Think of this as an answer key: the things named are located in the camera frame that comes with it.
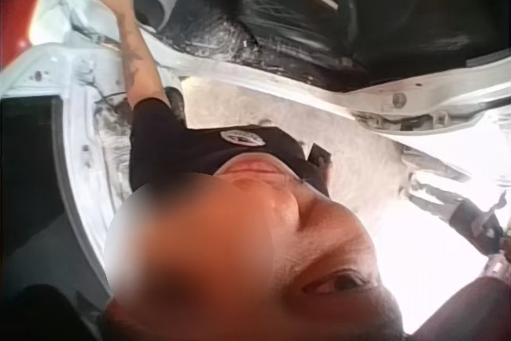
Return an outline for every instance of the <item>bolt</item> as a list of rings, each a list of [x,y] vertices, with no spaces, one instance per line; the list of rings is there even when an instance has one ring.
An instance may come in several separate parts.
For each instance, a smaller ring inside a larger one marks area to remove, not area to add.
[[[406,105],[407,99],[406,95],[404,93],[395,93],[392,97],[392,104],[394,104],[394,107],[397,109],[401,109]]]

